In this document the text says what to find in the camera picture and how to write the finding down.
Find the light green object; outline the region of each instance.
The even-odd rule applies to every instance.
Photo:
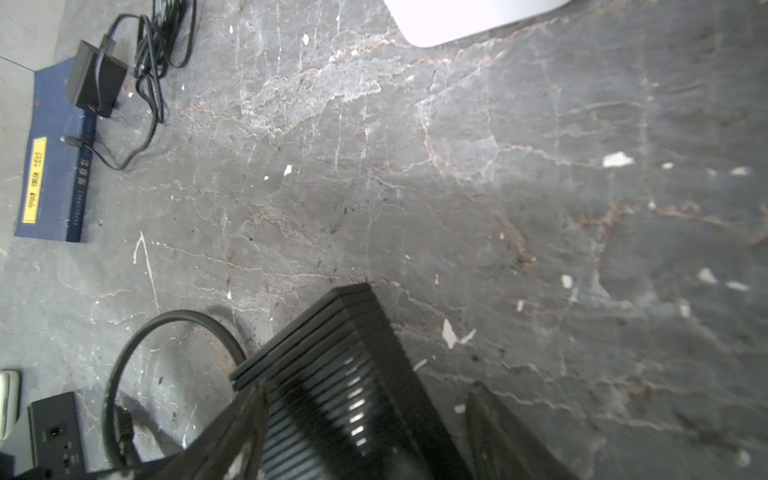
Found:
[[[8,438],[18,414],[18,373],[0,372],[0,441]]]

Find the book spine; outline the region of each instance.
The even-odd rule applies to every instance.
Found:
[[[91,111],[83,113],[83,127],[80,139],[86,145],[93,147],[96,137],[97,115]],[[88,192],[88,182],[91,177],[91,162],[93,154],[87,148],[80,148],[78,164],[75,166],[74,188],[72,189],[72,205],[69,210],[67,241],[79,242],[83,230],[83,214],[85,212],[85,195]]]

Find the power adapter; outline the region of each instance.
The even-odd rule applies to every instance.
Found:
[[[102,47],[109,42],[108,51],[114,47],[114,40],[104,36]],[[125,63],[107,54],[99,68],[98,89],[96,88],[95,69],[98,63],[99,48],[80,40],[78,54],[67,81],[67,98],[77,108],[95,112],[109,118],[118,99],[128,67]]]

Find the black cable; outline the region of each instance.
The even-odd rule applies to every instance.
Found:
[[[174,63],[171,55],[181,30],[184,16],[189,9],[190,2],[192,13],[189,37],[187,38],[187,48],[181,62]],[[115,171],[125,170],[138,154],[147,150],[157,131],[157,124],[165,122],[165,106],[160,79],[165,76],[168,68],[182,68],[186,66],[190,60],[194,42],[195,22],[197,21],[197,0],[153,0],[152,18],[149,18],[146,15],[133,15],[128,13],[118,15],[114,22],[112,22],[109,30],[107,30],[107,34],[104,36],[96,56],[94,79],[98,109],[91,108],[91,110],[96,112],[101,111],[104,106],[103,98],[101,96],[101,86],[99,84],[101,64],[104,57],[107,55],[114,33],[117,31],[120,23],[126,18],[135,18],[139,23],[136,39],[135,66],[132,75],[136,78],[136,93],[147,102],[152,113],[150,128],[147,131],[147,136],[145,137],[144,142],[133,149],[125,160],[118,162],[116,166],[107,162],[104,157],[97,153],[92,147],[85,144],[81,145],[95,153],[105,165]],[[146,84],[147,93],[144,93],[144,84]]]
[[[215,319],[204,315],[199,312],[193,312],[190,310],[174,310],[172,312],[163,313],[154,317],[149,322],[145,323],[136,333],[128,340],[128,343],[123,347],[123,351],[120,352],[117,361],[112,367],[112,373],[109,375],[107,381],[107,393],[104,396],[104,410],[101,413],[101,434],[104,442],[104,450],[107,453],[109,462],[115,468],[123,468],[126,466],[126,458],[120,453],[120,445],[118,444],[118,433],[115,428],[115,399],[118,396],[118,386],[120,385],[120,378],[123,376],[125,366],[128,364],[128,360],[131,359],[139,343],[147,337],[156,328],[166,325],[172,322],[187,321],[196,323],[213,333],[216,338],[221,341],[224,348],[230,353],[232,361],[235,366],[245,362],[245,353],[240,348],[240,344],[232,336],[224,326],[217,322]]]

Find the blue book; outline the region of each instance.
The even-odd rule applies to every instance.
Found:
[[[97,115],[67,99],[73,64],[70,58],[35,72],[17,237],[80,241],[91,152],[59,139],[72,135],[93,146]]]

